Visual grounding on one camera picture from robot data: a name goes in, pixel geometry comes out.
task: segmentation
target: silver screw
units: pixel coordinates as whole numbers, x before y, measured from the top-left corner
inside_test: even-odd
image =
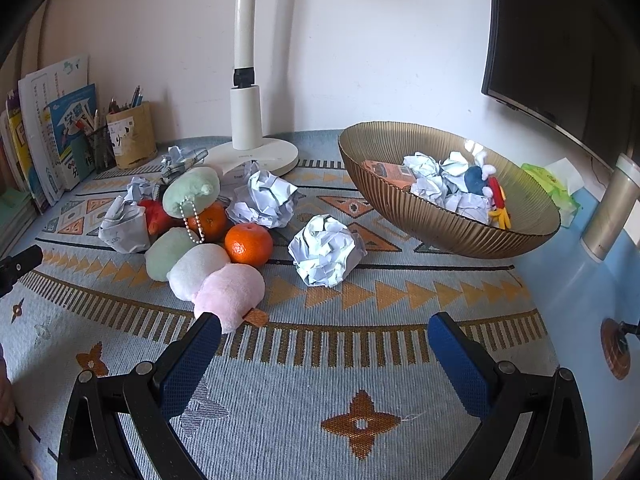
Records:
[[[78,375],[78,382],[88,383],[93,378],[94,378],[94,373],[90,370],[85,370],[84,372],[80,372],[80,375]]]
[[[568,368],[560,368],[560,377],[562,377],[565,381],[573,381],[574,374]]]
[[[516,366],[511,361],[500,361],[498,363],[498,370],[503,374],[513,374],[516,371]]]
[[[154,369],[154,364],[149,361],[142,361],[136,365],[136,373],[138,375],[147,375]]]

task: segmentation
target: pen holder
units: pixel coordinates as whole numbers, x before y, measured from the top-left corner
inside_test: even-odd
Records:
[[[87,138],[94,154],[95,173],[100,174],[113,168],[116,165],[116,159],[113,156],[108,126],[106,124],[101,126]]]
[[[148,102],[117,114],[108,114],[107,125],[113,155],[121,170],[138,168],[158,155]]]

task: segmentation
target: brown plush tag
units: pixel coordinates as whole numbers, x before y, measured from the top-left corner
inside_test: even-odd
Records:
[[[252,308],[243,319],[254,326],[263,327],[269,322],[269,314],[257,308]]]

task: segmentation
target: human hand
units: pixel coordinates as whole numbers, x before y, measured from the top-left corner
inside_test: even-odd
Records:
[[[0,422],[10,425],[15,418],[14,393],[6,376],[6,362],[0,358]]]

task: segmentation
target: ribbed bowl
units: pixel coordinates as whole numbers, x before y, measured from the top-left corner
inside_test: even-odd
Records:
[[[511,216],[510,231],[481,224],[436,206],[364,170],[360,163],[376,160],[402,164],[405,155],[423,152],[445,160],[461,152],[465,139],[436,128],[395,122],[360,123],[338,139],[349,176],[363,197],[393,225],[427,244],[471,258],[511,258],[540,247],[560,227],[558,209],[525,171],[486,149],[487,164],[498,170]]]

